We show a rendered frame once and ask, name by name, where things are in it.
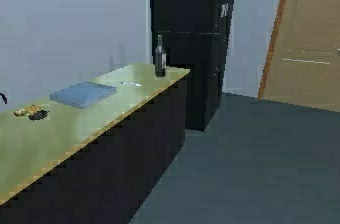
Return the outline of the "black counter with yellow top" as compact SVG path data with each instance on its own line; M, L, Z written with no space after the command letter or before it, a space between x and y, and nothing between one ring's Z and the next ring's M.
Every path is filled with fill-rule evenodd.
M128 224L183 146L188 74L132 64L97 77L117 92L87 108L1 113L0 224Z

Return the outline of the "dark wine bottle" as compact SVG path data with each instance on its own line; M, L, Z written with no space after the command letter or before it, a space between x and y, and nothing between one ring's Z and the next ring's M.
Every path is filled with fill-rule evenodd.
M163 38L161 35L157 36L157 47L155 49L155 73L157 77L165 76L166 68L166 52L163 47Z

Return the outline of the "wooden room door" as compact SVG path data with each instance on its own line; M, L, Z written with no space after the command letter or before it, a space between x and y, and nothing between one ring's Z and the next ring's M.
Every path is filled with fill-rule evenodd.
M340 112L340 0L280 0L258 97Z

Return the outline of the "black fridge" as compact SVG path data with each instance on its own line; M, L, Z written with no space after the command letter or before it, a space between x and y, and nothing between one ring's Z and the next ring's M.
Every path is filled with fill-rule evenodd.
M150 0L152 44L189 70L186 127L203 131L220 104L234 0Z

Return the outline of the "blue closed laptop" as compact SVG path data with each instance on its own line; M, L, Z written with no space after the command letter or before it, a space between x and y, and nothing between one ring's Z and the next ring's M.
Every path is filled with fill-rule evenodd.
M50 100L76 108L86 108L117 92L114 86L81 82L49 95Z

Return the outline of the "yellow and black key set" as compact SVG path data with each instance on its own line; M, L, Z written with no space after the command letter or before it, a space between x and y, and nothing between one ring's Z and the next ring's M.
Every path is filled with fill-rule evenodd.
M31 105L15 110L13 114L16 117L27 117L29 120L36 121L45 119L48 116L48 111L40 106Z

